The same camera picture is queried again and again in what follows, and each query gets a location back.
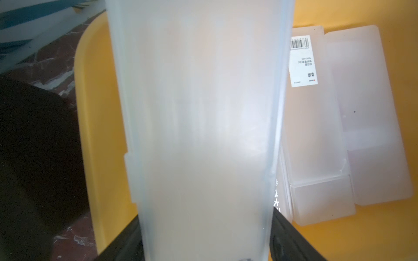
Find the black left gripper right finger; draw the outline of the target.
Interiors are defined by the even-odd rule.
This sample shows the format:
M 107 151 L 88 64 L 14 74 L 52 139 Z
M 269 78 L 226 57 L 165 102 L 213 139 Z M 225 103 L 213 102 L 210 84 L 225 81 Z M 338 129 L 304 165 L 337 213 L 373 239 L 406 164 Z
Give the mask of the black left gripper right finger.
M 273 208 L 270 252 L 273 261 L 326 261 L 276 208 Z

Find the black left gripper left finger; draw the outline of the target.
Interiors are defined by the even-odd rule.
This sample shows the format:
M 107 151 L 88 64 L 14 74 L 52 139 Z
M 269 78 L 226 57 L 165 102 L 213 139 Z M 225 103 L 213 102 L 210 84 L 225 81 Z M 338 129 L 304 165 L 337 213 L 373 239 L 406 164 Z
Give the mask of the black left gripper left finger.
M 138 215 L 94 261 L 144 261 L 144 247 Z

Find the clear pencil case labelled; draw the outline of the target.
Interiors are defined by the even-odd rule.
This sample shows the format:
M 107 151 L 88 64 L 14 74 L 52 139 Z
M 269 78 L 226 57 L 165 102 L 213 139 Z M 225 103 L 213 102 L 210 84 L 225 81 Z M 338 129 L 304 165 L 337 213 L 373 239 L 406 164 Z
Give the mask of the clear pencil case labelled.
M 283 146 L 292 218 L 301 226 L 356 212 L 322 26 L 292 31 Z

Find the yellow plastic tray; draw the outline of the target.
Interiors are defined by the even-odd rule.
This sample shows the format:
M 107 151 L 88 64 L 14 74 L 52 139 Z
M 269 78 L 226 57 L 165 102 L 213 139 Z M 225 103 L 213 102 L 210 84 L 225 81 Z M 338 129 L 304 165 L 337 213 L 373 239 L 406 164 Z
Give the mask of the yellow plastic tray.
M 331 32 L 379 28 L 409 171 L 418 183 L 417 1 L 297 1 L 294 26 Z M 75 55 L 76 100 L 88 199 L 98 252 L 134 219 L 127 151 L 107 15 L 87 27 Z M 418 258 L 418 198 L 358 207 L 354 216 L 298 226 L 330 261 Z

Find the yellow black toolbox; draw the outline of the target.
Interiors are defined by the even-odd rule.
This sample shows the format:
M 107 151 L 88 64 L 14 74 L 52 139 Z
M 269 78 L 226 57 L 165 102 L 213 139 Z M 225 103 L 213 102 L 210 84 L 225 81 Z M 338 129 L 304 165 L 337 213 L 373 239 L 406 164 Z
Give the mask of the yellow black toolbox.
M 88 208 L 75 112 L 1 77 L 1 260 L 48 261 L 53 237 Z

